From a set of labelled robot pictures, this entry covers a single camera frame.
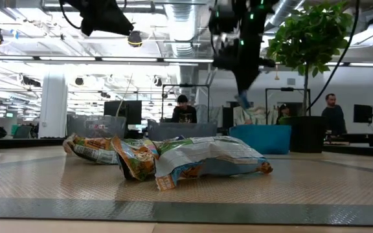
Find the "computer monitor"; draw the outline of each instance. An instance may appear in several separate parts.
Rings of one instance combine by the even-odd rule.
[[[354,105],[354,122],[355,123],[372,123],[373,107],[370,105]]]
[[[103,115],[116,116],[117,109],[119,108],[120,101],[104,102]],[[123,101],[120,110],[127,109],[128,116],[126,122],[128,125],[142,124],[142,101],[140,100],[127,100]]]

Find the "black plant pot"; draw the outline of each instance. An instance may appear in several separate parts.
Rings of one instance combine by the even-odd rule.
[[[291,126],[290,151],[322,153],[326,133],[326,121],[322,116],[296,116],[282,119]]]

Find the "man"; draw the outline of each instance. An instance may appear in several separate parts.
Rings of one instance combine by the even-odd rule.
[[[345,119],[341,106],[336,104],[335,94],[326,95],[326,108],[322,112],[322,117],[327,118],[328,130],[333,135],[342,135],[346,133]]]
[[[188,105],[188,98],[185,95],[178,96],[178,106],[175,107],[172,113],[172,122],[176,123],[196,123],[197,111],[195,107]]]

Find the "metal frame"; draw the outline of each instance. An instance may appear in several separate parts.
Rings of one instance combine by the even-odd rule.
[[[303,88],[292,88],[292,87],[282,87],[282,88],[266,88],[266,124],[269,124],[269,113],[268,110],[268,92],[269,91],[282,91],[282,92],[293,92],[293,91],[304,91]],[[311,105],[311,98],[310,98],[310,89],[307,90],[308,92],[308,98],[309,98],[309,105]]]
[[[206,87],[208,90],[207,96],[207,122],[210,122],[210,85],[206,84],[163,84],[162,85],[162,109],[161,109],[161,120],[163,120],[163,102],[164,102],[164,94],[165,94],[165,87],[184,87],[184,88],[193,88],[193,87]]]

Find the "plastic bag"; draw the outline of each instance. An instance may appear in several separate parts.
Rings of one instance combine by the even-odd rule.
[[[148,139],[124,139],[112,138],[112,146],[122,159],[122,169],[125,178],[128,178],[125,169],[130,175],[143,181],[148,175],[155,173],[153,158],[158,156],[155,145]]]
[[[111,139],[86,139],[73,134],[63,142],[63,147],[67,154],[98,164],[119,164],[119,158],[111,145]]]
[[[259,152],[233,137],[190,138],[164,142],[155,160],[155,178],[161,191],[175,188],[179,179],[202,175],[230,176],[273,171]]]

